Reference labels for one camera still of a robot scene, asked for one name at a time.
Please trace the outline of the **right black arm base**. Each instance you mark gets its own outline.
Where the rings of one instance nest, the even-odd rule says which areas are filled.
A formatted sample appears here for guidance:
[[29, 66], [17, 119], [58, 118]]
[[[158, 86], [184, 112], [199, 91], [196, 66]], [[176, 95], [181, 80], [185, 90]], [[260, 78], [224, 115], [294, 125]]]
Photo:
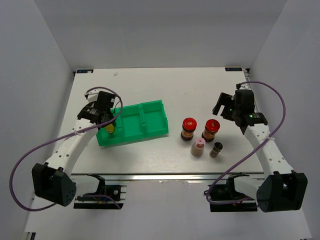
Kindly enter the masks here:
[[[246, 198], [247, 196], [236, 192], [234, 187], [234, 179], [236, 177], [248, 177], [247, 174], [231, 174], [225, 183], [216, 184], [209, 194], [210, 200], [216, 202], [236, 201]], [[251, 198], [249, 201], [239, 201], [233, 204], [215, 205], [210, 204], [211, 213], [236, 213], [236, 212], [257, 212], [256, 202]]]

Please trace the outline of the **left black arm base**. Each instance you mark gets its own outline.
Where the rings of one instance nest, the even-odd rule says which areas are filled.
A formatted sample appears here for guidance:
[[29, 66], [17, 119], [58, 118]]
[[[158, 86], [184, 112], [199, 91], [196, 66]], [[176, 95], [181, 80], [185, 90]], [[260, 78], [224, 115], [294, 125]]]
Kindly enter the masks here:
[[73, 175], [76, 186], [74, 209], [121, 210], [124, 206], [127, 185], [118, 180], [108, 180], [97, 174]]

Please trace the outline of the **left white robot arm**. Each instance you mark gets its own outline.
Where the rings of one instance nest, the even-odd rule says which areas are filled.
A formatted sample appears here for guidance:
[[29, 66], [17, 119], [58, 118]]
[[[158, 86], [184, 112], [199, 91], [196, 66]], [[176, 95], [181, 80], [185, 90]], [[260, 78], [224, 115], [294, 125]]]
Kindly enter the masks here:
[[101, 128], [115, 125], [116, 115], [111, 110], [118, 95], [110, 89], [95, 88], [84, 96], [88, 103], [78, 113], [71, 133], [51, 157], [31, 170], [35, 195], [63, 207], [77, 197], [99, 200], [106, 194], [101, 176], [89, 174], [76, 180], [71, 175], [89, 141]]

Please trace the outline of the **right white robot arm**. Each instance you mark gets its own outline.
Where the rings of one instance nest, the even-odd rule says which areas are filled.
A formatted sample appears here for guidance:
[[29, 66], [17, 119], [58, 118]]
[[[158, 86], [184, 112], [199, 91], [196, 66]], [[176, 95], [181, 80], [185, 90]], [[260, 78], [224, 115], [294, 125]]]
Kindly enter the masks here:
[[261, 112], [255, 111], [254, 93], [250, 89], [238, 89], [234, 95], [221, 93], [213, 115], [235, 122], [253, 147], [262, 166], [264, 180], [247, 174], [232, 174], [226, 181], [226, 195], [239, 201], [240, 196], [257, 202], [265, 212], [297, 211], [301, 208], [308, 180], [304, 173], [297, 173], [285, 160], [271, 137], [268, 121]]

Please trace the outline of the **small yellow-label white-cap bottle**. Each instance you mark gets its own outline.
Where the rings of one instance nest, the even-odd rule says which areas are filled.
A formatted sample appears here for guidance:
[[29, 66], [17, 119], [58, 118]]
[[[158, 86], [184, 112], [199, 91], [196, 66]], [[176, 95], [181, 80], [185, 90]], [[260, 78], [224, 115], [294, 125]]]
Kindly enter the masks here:
[[110, 135], [113, 134], [115, 132], [115, 130], [116, 130], [116, 122], [114, 121], [114, 122], [106, 125], [104, 127], [104, 129], [108, 134], [110, 134]]

